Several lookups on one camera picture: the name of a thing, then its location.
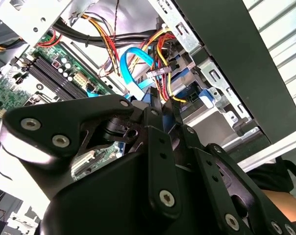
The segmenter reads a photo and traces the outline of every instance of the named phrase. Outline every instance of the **capacitor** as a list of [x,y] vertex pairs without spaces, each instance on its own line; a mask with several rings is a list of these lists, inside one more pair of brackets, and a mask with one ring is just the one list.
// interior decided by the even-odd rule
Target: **capacitor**
[[72,65],[71,65],[70,63],[66,63],[64,66],[65,66],[67,69],[70,69],[70,68],[72,67]]
[[68,77],[70,75],[70,73],[71,73],[71,71],[69,71],[69,70],[64,71],[63,77]]
[[70,76],[68,76],[68,80],[69,80],[70,82],[72,82],[73,79],[74,79],[74,74],[71,74]]
[[64,66],[60,67],[60,68],[58,69],[58,71],[59,71],[59,73],[63,73],[63,72],[65,71],[65,67],[64,67]]
[[67,57],[62,57],[62,58],[61,58],[61,62],[62,62],[63,64],[65,64],[67,61],[68,61],[68,58],[67,58]]

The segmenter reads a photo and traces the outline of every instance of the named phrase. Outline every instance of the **sheet metal panel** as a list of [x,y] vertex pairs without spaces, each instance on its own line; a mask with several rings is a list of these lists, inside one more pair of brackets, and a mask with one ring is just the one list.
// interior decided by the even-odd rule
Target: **sheet metal panel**
[[296,0],[244,0],[296,104]]

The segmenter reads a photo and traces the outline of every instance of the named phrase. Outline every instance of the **metal bracket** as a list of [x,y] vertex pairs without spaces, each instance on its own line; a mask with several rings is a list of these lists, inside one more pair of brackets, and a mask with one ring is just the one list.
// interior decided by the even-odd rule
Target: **metal bracket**
[[148,0],[184,49],[192,56],[202,46],[171,0]]
[[17,8],[12,0],[0,0],[0,20],[33,47],[72,1],[27,0]]
[[220,72],[216,64],[208,58],[206,61],[198,65],[202,74],[208,80],[208,82],[215,88],[220,89],[226,98],[230,101],[235,111],[241,118],[247,118],[247,121],[251,120],[251,117],[247,110],[244,108],[240,100],[237,98],[232,88],[226,81],[223,74]]

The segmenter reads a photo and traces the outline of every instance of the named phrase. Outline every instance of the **cable tie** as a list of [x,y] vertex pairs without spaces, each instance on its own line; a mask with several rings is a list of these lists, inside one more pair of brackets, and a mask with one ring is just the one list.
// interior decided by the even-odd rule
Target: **cable tie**
[[87,35],[87,41],[86,41],[85,47],[88,47],[89,45],[89,38],[90,38],[90,35]]

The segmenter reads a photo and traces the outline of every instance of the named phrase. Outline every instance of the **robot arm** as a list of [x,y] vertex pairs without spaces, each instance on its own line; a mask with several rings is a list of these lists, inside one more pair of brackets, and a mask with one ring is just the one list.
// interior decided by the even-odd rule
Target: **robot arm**
[[[38,234],[294,230],[221,147],[201,145],[195,131],[183,124],[175,101],[161,107],[155,89],[144,101],[130,103],[106,95],[4,115],[0,184],[24,187],[37,197],[33,202],[41,202]],[[121,158],[73,182],[71,163],[76,156],[115,141],[124,143]],[[8,160],[18,174],[1,164]]]

